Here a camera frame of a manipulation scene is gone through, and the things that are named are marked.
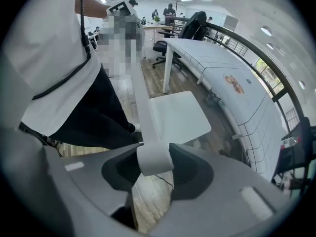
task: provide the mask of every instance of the black lanyard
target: black lanyard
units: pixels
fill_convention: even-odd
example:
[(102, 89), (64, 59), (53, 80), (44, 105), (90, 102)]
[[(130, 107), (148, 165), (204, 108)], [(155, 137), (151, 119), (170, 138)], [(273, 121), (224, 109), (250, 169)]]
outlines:
[(52, 91), (54, 91), (55, 89), (57, 89), (58, 87), (60, 87), (61, 85), (63, 85), (64, 83), (66, 83), (80, 69), (82, 69), (87, 64), (87, 62), (90, 60), (91, 53), (90, 53), (88, 36), (85, 35), (85, 33), (84, 33), (84, 14), (83, 13), (84, 13), (83, 0), (80, 0), (80, 32), (81, 32), (81, 42), (82, 42), (82, 45), (83, 45), (85, 52), (87, 54), (86, 60), (82, 64), (80, 64), (78, 67), (76, 67), (66, 78), (62, 79), (60, 82), (56, 83), (55, 85), (53, 85), (51, 88), (47, 89), (46, 91), (35, 95), (32, 98), (32, 100), (36, 100), (36, 99), (39, 99), (41, 97), (44, 97), (44, 96), (48, 95), (49, 93), (51, 93)]

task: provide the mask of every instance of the window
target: window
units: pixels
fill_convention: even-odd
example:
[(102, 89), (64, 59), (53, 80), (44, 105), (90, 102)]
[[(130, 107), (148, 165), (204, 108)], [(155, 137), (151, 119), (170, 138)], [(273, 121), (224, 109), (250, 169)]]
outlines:
[(288, 122), (288, 126), (290, 128), (290, 131), (292, 131), (296, 125), (298, 124), (298, 119), (297, 119), (297, 116), (296, 116), (296, 112), (293, 109), (291, 109), (290, 111), (288, 111), (286, 114), (286, 120)]
[[(262, 74), (265, 81), (271, 86), (271, 88), (273, 89), (275, 94), (278, 94), (282, 89), (284, 89), (284, 85), (280, 82), (279, 78), (276, 76), (276, 74), (273, 72), (273, 70), (270, 69), (268, 67), (268, 65), (262, 59), (259, 59), (256, 62), (255, 68)], [(263, 87), (266, 89), (266, 91), (272, 97), (272, 94), (269, 91), (266, 84), (258, 77), (258, 75), (254, 71), (253, 71), (253, 74), (256, 76), (256, 78), (260, 81), (260, 83), (263, 85)]]

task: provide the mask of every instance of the shoe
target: shoe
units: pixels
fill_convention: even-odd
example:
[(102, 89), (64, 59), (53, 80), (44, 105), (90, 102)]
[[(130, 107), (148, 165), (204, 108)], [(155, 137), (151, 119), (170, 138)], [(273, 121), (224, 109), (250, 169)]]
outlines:
[(142, 132), (141, 129), (140, 129), (140, 124), (135, 124), (134, 126), (135, 126), (135, 131), (133, 133), (135, 133), (135, 132)]

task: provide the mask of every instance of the wooden floor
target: wooden floor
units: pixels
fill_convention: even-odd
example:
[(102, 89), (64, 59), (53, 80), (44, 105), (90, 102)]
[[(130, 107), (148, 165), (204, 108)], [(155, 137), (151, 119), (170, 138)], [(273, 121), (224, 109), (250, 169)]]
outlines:
[[(150, 98), (163, 96), (162, 84), (164, 76), (164, 64), (152, 69), (156, 57), (161, 55), (152, 50), (153, 42), (150, 34), (146, 35), (145, 48), (147, 57), (142, 60), (143, 73)], [(226, 155), (242, 161), (242, 149), (239, 141), (232, 140), (233, 129), (220, 107), (210, 107), (206, 97), (208, 91), (204, 86), (196, 84), (197, 78), (186, 68), (181, 71), (173, 67), (170, 75), (170, 93), (190, 90), (201, 108), (203, 109), (212, 130), (193, 140), (186, 145), (205, 149), (207, 151)], [(138, 113), (135, 104), (133, 84), (129, 71), (125, 75), (111, 78), (111, 82), (122, 104), (129, 122), (138, 124)], [(85, 148), (62, 144), (60, 153), (64, 156), (90, 154), (104, 151), (102, 148)], [(172, 172), (160, 175), (166, 181), (173, 184)], [(147, 233), (168, 210), (172, 187), (163, 180), (141, 175), (133, 187), (133, 199), (139, 231)]]

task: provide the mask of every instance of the white desk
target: white desk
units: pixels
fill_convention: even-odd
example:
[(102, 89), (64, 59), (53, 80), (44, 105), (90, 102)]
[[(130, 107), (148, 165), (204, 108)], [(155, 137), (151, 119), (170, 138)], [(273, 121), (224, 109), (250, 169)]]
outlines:
[(98, 50), (99, 45), (98, 45), (98, 42), (97, 42), (97, 40), (96, 40), (95, 37), (96, 37), (97, 35), (99, 35), (99, 33), (100, 33), (100, 32), (96, 32), (96, 33), (94, 33), (93, 35), (88, 36), (89, 39), (93, 39), (93, 40), (94, 40), (94, 43), (95, 43), (95, 46), (96, 46), (96, 51)]
[(168, 43), (163, 92), (168, 91), (173, 52), (185, 58), (231, 111), (245, 140), (251, 168), (271, 180), (283, 135), (281, 118), (268, 93), (252, 72), (227, 50), (209, 42), (163, 39)]
[(155, 25), (155, 24), (146, 24), (143, 26), (144, 30), (153, 30), (154, 31), (154, 44), (156, 43), (156, 30), (161, 28), (168, 28), (172, 30), (172, 26), (165, 26), (165, 25)]
[(150, 99), (160, 139), (184, 144), (211, 131), (211, 126), (190, 91)]

